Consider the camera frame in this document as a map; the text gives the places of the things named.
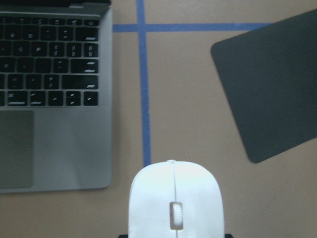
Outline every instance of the black mouse pad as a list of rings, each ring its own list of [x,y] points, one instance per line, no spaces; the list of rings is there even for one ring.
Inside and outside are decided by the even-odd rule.
[[[211,54],[251,161],[317,136],[317,9],[217,42]]]

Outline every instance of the white computer mouse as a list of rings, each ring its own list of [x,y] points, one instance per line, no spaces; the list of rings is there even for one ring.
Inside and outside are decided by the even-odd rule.
[[[131,185],[128,232],[129,238],[224,238],[217,181],[191,162],[143,168]]]

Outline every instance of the laptop keyboard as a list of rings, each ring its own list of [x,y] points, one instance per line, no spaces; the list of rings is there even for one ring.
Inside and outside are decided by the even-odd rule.
[[[0,16],[0,107],[97,106],[98,25]]]

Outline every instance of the scroll wheel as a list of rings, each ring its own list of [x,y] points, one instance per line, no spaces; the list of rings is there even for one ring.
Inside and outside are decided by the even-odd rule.
[[[171,230],[183,229],[183,206],[180,202],[169,204],[170,228]]]

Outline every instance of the trackpad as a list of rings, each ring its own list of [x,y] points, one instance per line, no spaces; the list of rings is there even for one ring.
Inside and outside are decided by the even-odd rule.
[[[0,111],[0,189],[33,183],[32,111]]]

